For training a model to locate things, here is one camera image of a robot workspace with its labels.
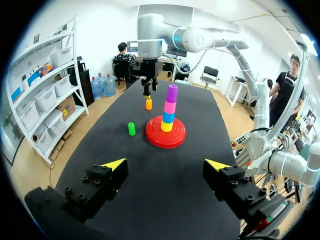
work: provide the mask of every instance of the yellow triangle label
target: yellow triangle label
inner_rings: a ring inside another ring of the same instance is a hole
[[[126,158],[121,158],[119,160],[116,161],[112,161],[103,165],[99,165],[100,167],[108,167],[112,169],[112,172],[124,161],[127,160]]]
[[[207,161],[215,170],[217,170],[219,172],[220,169],[223,169],[224,167],[231,167],[229,165],[217,162],[217,161],[212,161],[210,159],[205,159],[205,161]]]

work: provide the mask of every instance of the ceiling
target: ceiling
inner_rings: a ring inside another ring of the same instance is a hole
[[[200,9],[231,23],[246,26],[258,33],[265,44],[287,63],[289,53],[300,55],[296,40],[302,41],[299,19],[279,0],[114,0],[126,6],[168,4]],[[320,76],[318,58],[310,57],[308,84],[305,89],[319,101]]]

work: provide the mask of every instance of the pink ring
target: pink ring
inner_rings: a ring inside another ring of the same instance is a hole
[[[176,103],[177,102],[168,102],[164,103],[164,112],[167,114],[174,114],[176,111]]]

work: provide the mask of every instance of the green cup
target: green cup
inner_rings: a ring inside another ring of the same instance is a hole
[[[129,122],[128,130],[129,130],[129,135],[130,136],[136,135],[136,128],[135,128],[135,124],[133,122]]]

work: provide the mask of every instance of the water bottle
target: water bottle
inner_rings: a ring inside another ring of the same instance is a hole
[[[91,84],[91,89],[92,89],[93,98],[96,99],[97,96],[96,96],[96,90],[95,90],[95,87],[94,87],[94,81],[95,81],[95,77],[93,76],[93,77],[92,77],[92,81],[90,81],[90,84]]]
[[[101,98],[102,95],[102,91],[101,91],[101,85],[99,83],[99,81],[97,79],[95,79],[95,77],[92,77],[92,92],[93,92],[93,97],[94,99],[99,99]]]
[[[106,78],[105,76],[101,76],[101,72],[98,73],[98,77],[96,78],[96,80],[100,83],[102,93],[104,93],[104,91],[105,91],[105,89],[104,89],[105,78]]]
[[[107,75],[107,78],[103,81],[104,84],[104,95],[107,97],[113,96],[116,94],[116,78],[115,76]]]

